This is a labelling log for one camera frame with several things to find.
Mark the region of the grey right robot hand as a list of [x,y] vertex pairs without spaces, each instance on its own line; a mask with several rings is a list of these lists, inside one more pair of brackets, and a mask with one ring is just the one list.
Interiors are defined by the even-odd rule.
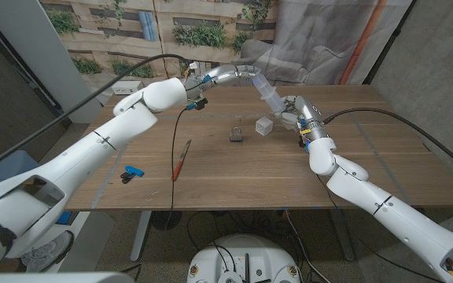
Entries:
[[286,109],[278,117],[289,128],[300,132],[305,142],[313,142],[319,138],[328,138],[321,112],[302,96],[286,96]]

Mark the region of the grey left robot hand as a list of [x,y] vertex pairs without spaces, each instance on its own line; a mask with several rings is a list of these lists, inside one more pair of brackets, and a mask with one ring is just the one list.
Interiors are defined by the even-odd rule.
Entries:
[[231,86],[241,80],[254,79],[261,72],[252,65],[221,65],[200,75],[188,78],[184,87],[190,100],[196,100],[208,89],[216,86]]

